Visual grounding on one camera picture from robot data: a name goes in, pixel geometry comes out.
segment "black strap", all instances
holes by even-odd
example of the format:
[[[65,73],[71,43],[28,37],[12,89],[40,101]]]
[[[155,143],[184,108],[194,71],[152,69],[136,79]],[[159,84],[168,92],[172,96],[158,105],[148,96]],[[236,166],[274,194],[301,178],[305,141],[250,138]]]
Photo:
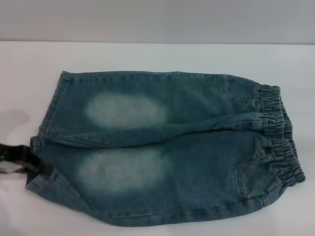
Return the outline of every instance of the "black strap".
[[[0,144],[1,161],[5,160],[23,166],[24,172],[33,174],[42,173],[50,175],[53,171],[52,165],[45,164],[41,158],[31,153],[31,149],[25,145],[9,146]]]

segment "gray wall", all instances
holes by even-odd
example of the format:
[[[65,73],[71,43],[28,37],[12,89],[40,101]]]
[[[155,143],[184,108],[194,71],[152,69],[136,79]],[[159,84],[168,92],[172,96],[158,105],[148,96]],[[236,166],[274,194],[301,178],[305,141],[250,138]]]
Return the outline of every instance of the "gray wall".
[[[315,0],[0,0],[0,40],[315,44]]]

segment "white surface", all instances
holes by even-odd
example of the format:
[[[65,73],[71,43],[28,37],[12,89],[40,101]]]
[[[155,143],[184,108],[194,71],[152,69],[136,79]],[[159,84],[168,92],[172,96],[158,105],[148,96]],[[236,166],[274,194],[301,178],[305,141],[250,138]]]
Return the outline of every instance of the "white surface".
[[[315,44],[314,0],[0,0],[0,40]]]
[[[24,189],[22,175],[1,175],[1,236],[315,235],[315,46],[0,42],[0,143],[29,143],[62,70],[226,73],[278,85],[307,180],[246,216],[120,228],[43,200]]]

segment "elastic waistband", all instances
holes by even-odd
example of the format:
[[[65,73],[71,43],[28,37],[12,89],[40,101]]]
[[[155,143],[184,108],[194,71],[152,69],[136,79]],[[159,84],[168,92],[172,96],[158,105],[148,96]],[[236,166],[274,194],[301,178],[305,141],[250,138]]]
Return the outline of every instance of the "elastic waistband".
[[[286,186],[305,181],[292,139],[292,123],[281,101],[280,88],[262,85],[260,107],[263,114],[263,132],[279,169],[279,176]]]

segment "blue denim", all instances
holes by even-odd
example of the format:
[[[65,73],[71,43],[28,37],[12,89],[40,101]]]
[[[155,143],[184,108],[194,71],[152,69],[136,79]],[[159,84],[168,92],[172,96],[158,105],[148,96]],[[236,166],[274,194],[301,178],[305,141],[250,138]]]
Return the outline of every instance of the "blue denim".
[[[32,152],[43,198],[118,226],[257,211],[305,180],[280,88],[217,74],[63,72]]]

